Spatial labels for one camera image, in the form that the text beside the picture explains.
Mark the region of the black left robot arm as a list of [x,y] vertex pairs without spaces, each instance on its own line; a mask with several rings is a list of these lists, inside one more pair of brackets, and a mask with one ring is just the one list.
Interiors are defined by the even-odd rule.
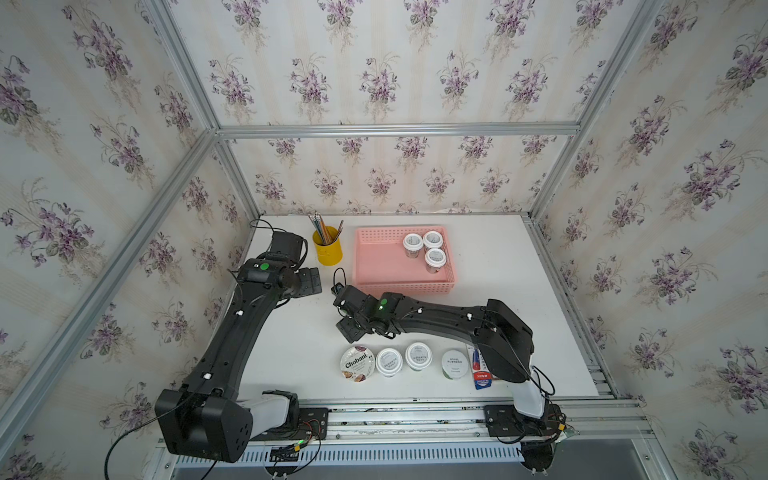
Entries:
[[179,388],[163,390],[156,401],[170,453],[233,463],[252,439],[297,431],[296,394],[269,390],[245,398],[239,392],[270,314],[292,299],[322,291],[318,269],[304,265],[307,253],[305,238],[276,231],[268,249],[237,270],[233,299],[205,353]]

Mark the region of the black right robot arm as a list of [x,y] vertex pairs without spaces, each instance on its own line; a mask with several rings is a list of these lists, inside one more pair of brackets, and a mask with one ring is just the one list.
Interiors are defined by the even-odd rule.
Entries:
[[341,315],[337,329],[354,343],[365,335],[394,339],[404,334],[426,334],[473,345],[489,372],[512,385],[518,414],[545,417],[546,394],[532,375],[533,331],[504,302],[490,299],[484,306],[448,306],[386,292],[380,298],[352,285],[332,287],[334,306]]

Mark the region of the green rimmed yogurt cup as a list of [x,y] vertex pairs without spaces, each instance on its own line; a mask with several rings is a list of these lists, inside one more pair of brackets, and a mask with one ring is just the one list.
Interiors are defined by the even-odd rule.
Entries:
[[459,350],[448,350],[442,355],[441,370],[449,380],[463,378],[469,372],[467,357]]

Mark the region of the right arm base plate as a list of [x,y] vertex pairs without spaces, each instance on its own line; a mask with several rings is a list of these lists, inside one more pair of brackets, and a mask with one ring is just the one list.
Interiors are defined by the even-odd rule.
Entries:
[[551,437],[562,432],[567,422],[560,406],[549,401],[545,402],[541,418],[523,415],[512,404],[486,405],[483,414],[488,433],[493,437]]

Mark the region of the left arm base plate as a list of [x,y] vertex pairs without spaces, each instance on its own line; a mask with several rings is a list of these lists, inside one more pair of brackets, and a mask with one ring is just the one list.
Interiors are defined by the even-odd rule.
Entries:
[[298,441],[320,438],[325,440],[328,430],[328,408],[300,408],[296,421],[285,424],[252,436],[251,441]]

